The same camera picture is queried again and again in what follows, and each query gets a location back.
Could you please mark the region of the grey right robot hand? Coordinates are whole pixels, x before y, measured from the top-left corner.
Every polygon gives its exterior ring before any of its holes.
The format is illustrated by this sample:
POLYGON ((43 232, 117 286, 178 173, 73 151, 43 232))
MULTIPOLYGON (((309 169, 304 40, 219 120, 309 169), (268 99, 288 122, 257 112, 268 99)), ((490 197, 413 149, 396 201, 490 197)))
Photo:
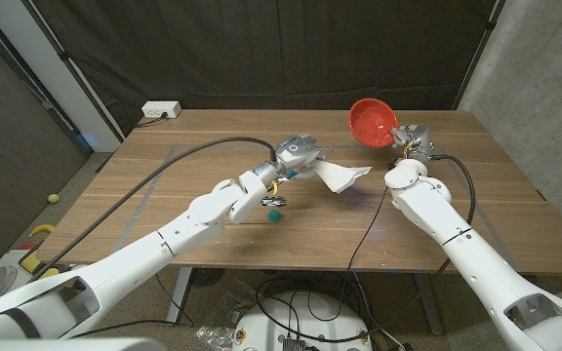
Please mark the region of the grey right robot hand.
POLYGON ((433 153, 433 143, 427 125, 404 125, 391 128, 394 145, 402 147, 403 159, 426 164, 433 153))

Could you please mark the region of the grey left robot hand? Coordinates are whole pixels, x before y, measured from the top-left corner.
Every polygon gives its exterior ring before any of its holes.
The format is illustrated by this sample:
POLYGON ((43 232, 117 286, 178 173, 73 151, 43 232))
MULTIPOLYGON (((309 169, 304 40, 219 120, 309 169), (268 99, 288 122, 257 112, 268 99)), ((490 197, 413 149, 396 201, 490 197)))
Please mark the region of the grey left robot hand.
POLYGON ((306 168, 321 155, 316 139, 309 133, 290 136, 277 144, 276 160, 265 161, 254 168, 253 173, 268 186, 273 180, 296 176, 301 168, 306 168))

